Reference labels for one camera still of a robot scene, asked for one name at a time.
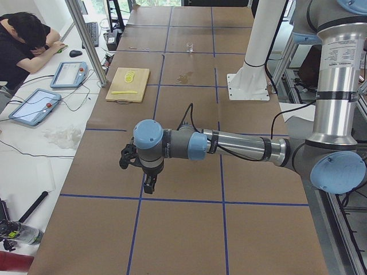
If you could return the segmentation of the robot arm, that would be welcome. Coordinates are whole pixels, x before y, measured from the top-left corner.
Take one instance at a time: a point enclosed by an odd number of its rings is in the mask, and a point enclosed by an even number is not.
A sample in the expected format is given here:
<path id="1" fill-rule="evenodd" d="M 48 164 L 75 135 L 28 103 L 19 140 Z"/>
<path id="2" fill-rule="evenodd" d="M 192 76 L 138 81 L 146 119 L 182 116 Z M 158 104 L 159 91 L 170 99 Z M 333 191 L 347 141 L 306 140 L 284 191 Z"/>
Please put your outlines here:
<path id="1" fill-rule="evenodd" d="M 252 162 L 272 162 L 295 171 L 314 187 L 332 194 L 359 186 L 366 164 L 352 137 L 359 98 L 360 57 L 366 38 L 365 1 L 298 1 L 294 38 L 321 44 L 321 63 L 313 131 L 303 140 L 242 136 L 180 124 L 164 129 L 155 120 L 140 121 L 121 153 L 120 166 L 133 165 L 146 174 L 144 191 L 153 193 L 166 158 L 202 160 L 228 154 Z"/>

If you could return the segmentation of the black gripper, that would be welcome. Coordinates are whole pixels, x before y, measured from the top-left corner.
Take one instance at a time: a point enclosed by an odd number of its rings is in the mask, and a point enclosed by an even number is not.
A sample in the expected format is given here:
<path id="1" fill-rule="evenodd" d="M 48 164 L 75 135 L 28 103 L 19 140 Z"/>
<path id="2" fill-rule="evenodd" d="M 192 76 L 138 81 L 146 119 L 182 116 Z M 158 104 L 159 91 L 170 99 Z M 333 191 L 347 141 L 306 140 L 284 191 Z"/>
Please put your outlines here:
<path id="1" fill-rule="evenodd" d="M 147 178 L 144 182 L 144 192 L 146 194 L 151 194 L 155 191 L 155 184 L 157 182 L 157 176 L 162 172 L 162 166 L 158 167 L 143 167 L 143 172 L 146 174 Z"/>

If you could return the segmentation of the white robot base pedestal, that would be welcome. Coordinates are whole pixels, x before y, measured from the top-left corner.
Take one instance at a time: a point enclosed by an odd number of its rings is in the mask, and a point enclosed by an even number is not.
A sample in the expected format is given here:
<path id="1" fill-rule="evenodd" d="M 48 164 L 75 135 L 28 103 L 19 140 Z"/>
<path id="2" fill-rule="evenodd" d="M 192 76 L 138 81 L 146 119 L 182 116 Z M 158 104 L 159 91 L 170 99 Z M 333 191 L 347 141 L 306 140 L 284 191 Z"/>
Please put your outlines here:
<path id="1" fill-rule="evenodd" d="M 227 75 L 232 101 L 268 101 L 266 63 L 276 30 L 287 7 L 286 0 L 259 1 L 243 66 Z"/>

